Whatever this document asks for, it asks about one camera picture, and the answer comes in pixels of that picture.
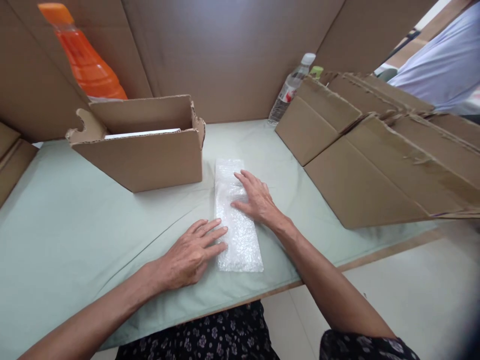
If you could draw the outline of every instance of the white floor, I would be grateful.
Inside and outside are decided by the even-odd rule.
[[[345,272],[397,336],[422,360],[453,359],[480,309],[480,235],[467,222],[445,238]],[[273,348],[282,360],[319,358],[329,328],[307,288],[262,300]],[[116,349],[93,359],[114,359]]]

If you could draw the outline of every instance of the orange bottle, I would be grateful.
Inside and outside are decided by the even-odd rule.
[[[38,4],[38,8],[53,25],[56,37],[70,62],[73,76],[90,100],[126,100],[127,95],[119,78],[95,51],[84,33],[75,26],[65,5],[51,2]]]

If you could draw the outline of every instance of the green bottle cap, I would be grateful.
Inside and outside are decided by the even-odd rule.
[[[324,68],[321,66],[314,66],[311,68],[310,71],[310,76],[314,78],[315,80],[320,79],[320,75],[322,74],[322,71],[324,71]]]

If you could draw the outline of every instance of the person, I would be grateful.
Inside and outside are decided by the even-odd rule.
[[[451,112],[480,86],[480,2],[474,1],[388,83]]]
[[[418,359],[381,316],[275,206],[268,186],[250,172],[235,173],[248,202],[232,206],[270,228],[295,264],[331,329],[320,341],[325,359]],[[212,244],[228,229],[199,220],[168,252],[72,316],[20,359],[90,359],[135,311],[154,297],[197,283],[211,259],[226,250]],[[116,358],[278,359],[260,301],[180,324],[120,346]]]

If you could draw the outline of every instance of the light blue shirt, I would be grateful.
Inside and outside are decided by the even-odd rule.
[[[413,55],[389,82],[448,112],[480,86],[480,2]]]

